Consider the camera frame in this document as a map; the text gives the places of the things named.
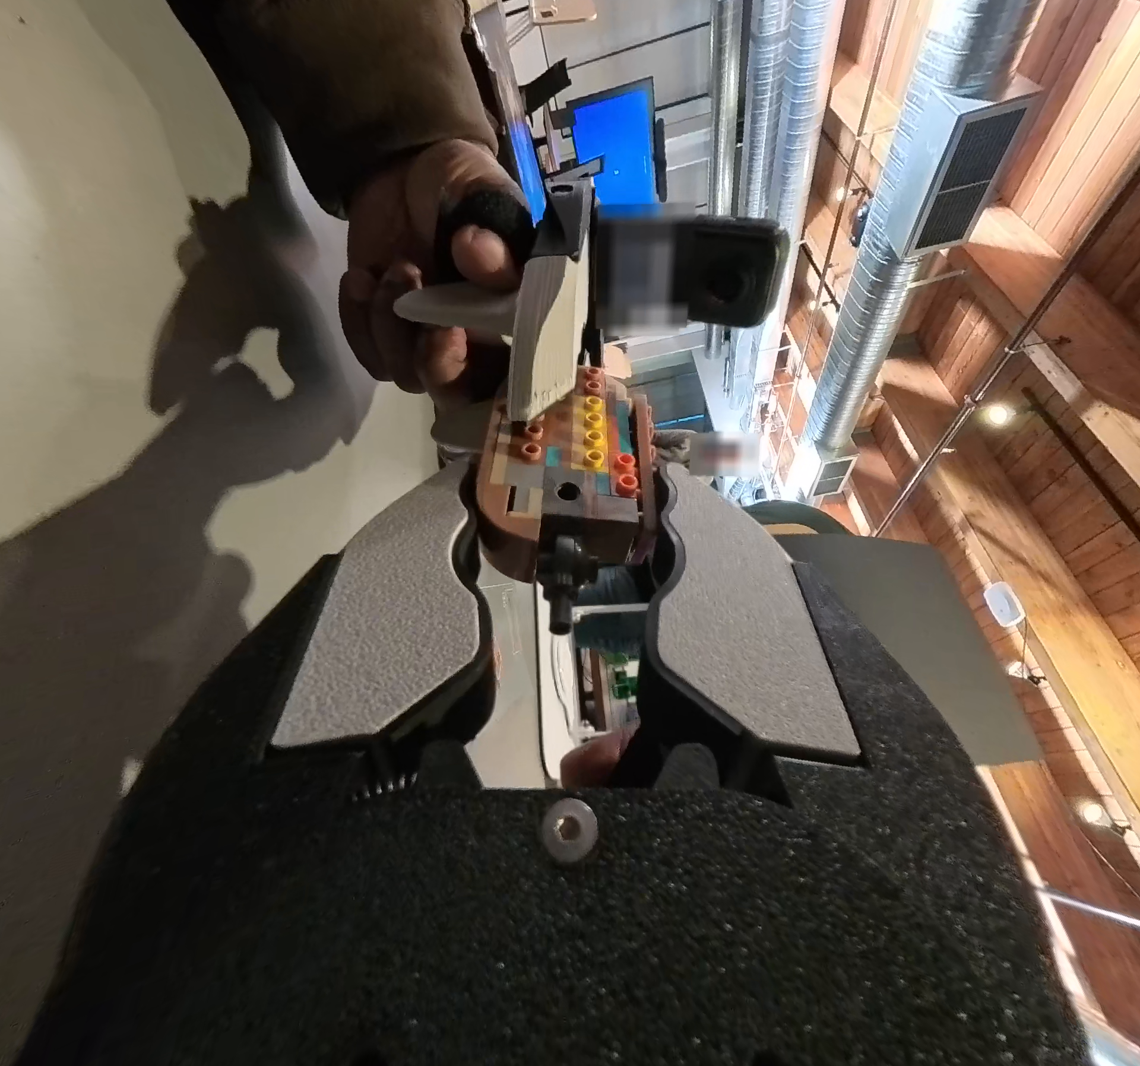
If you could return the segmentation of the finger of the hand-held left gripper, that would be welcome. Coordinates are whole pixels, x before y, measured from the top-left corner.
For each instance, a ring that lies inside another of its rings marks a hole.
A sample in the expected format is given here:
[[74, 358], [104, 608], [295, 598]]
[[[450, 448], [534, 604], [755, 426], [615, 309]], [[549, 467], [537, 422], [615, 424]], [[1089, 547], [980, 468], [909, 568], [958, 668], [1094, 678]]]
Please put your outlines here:
[[494, 405], [494, 398], [486, 398], [459, 409], [436, 409], [432, 439], [439, 456], [480, 456]]
[[578, 384], [588, 317], [588, 253], [532, 259], [517, 296], [507, 376], [507, 420], [532, 422]]

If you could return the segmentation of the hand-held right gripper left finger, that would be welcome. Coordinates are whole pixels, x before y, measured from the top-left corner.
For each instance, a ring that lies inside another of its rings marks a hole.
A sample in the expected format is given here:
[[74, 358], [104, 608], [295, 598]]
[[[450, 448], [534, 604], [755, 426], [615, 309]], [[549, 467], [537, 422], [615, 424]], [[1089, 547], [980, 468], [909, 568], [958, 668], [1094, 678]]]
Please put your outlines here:
[[366, 523], [338, 559], [273, 747], [444, 735], [471, 744], [498, 693], [468, 465]]

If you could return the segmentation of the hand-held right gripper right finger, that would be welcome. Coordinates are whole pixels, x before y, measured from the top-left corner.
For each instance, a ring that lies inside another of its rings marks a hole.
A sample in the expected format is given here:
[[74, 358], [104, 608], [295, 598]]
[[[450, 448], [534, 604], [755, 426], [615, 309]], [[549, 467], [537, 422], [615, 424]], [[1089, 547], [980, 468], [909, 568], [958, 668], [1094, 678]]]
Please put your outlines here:
[[860, 746], [785, 552], [687, 468], [664, 465], [660, 481], [651, 670], [730, 733], [785, 758], [857, 762]]

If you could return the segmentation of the toy brick model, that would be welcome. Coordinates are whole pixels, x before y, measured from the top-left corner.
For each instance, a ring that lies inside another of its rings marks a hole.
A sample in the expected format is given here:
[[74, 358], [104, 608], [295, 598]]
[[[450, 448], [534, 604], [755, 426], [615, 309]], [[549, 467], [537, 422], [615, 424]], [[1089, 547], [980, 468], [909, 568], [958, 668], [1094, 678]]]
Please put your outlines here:
[[600, 568], [651, 556], [651, 434], [647, 398], [592, 366], [537, 417], [510, 420], [501, 397], [490, 405], [473, 479], [480, 554], [541, 591], [553, 636], [573, 630]]

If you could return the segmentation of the person's left forearm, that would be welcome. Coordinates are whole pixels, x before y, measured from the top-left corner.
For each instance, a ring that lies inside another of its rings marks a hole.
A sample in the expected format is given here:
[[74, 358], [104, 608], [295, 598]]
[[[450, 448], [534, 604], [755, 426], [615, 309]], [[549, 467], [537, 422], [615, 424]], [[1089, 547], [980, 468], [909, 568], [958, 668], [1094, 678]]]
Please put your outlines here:
[[226, 85], [259, 96], [317, 205], [417, 151], [498, 147], [463, 0], [167, 0]]

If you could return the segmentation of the grey desk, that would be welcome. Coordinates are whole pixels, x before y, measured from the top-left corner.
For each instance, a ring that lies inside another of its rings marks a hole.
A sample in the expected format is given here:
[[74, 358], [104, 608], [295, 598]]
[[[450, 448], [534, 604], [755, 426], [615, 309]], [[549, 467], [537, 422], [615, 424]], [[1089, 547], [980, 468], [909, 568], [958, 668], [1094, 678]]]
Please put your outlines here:
[[436, 472], [343, 341], [344, 224], [167, 0], [3, 0], [3, 1063], [144, 759]]

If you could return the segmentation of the person's left hand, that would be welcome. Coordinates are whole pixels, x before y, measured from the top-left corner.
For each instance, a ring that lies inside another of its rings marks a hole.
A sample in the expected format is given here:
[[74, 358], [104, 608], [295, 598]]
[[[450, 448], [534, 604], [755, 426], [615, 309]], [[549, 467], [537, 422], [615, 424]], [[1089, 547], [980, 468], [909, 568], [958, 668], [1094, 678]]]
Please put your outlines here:
[[424, 328], [393, 314], [393, 303], [436, 282], [439, 214], [473, 191], [500, 191], [526, 205], [498, 158], [446, 140], [373, 177], [350, 201], [347, 273], [338, 288], [350, 351], [376, 379], [427, 395], [439, 411], [478, 403], [507, 377], [507, 347], [463, 328]]

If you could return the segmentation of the blue monitor screen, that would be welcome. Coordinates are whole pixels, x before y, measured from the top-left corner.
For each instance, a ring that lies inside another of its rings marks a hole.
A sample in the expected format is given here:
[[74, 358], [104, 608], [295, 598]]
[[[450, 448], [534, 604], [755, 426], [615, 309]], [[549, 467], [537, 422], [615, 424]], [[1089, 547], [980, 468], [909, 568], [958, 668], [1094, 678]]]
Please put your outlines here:
[[507, 125], [510, 152], [518, 177], [518, 187], [526, 198], [532, 226], [537, 228], [546, 214], [546, 183], [537, 161], [534, 138], [526, 120], [510, 120]]
[[594, 177], [602, 206], [650, 206], [662, 201], [651, 77], [566, 104], [578, 161], [600, 161]]

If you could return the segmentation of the black divider panel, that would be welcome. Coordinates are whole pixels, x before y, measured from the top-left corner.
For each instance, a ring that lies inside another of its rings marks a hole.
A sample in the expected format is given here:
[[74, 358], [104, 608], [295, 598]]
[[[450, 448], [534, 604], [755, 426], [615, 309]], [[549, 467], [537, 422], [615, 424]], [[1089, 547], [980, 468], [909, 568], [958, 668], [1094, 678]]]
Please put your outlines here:
[[807, 505], [743, 512], [810, 566], [924, 691], [975, 767], [1042, 762], [1044, 751], [940, 554], [852, 534]]

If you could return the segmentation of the metal air vent box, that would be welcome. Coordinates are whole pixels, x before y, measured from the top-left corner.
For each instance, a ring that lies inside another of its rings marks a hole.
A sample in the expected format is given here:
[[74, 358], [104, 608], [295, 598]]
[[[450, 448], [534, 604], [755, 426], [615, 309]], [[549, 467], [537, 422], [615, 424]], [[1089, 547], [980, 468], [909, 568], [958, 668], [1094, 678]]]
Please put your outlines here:
[[996, 102], [931, 91], [885, 224], [885, 240], [898, 260], [914, 260], [970, 236], [1036, 96], [1038, 88], [1021, 75]]

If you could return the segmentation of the small wall air vent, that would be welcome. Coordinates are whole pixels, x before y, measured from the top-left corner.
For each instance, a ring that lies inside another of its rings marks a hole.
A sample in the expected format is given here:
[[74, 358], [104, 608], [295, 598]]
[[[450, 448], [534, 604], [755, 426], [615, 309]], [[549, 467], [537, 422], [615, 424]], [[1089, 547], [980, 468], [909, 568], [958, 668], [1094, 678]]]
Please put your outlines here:
[[804, 473], [804, 499], [830, 499], [845, 492], [852, 472], [858, 463], [858, 452], [822, 457], [812, 452], [807, 459]]

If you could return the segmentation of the silver ventilation duct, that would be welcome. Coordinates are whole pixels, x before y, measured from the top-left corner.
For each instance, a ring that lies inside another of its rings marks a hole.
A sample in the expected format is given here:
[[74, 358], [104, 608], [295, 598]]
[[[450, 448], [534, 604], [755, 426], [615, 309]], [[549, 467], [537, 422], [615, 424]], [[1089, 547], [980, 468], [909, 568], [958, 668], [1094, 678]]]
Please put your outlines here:
[[837, 457], [847, 448], [902, 323], [914, 275], [931, 255], [898, 260], [885, 240], [920, 116], [931, 91], [975, 102], [1003, 96], [1042, 3], [934, 0], [804, 424], [804, 441], [822, 457]]
[[737, 210], [804, 228], [824, 109], [847, 0], [750, 0], [743, 26], [743, 138]]

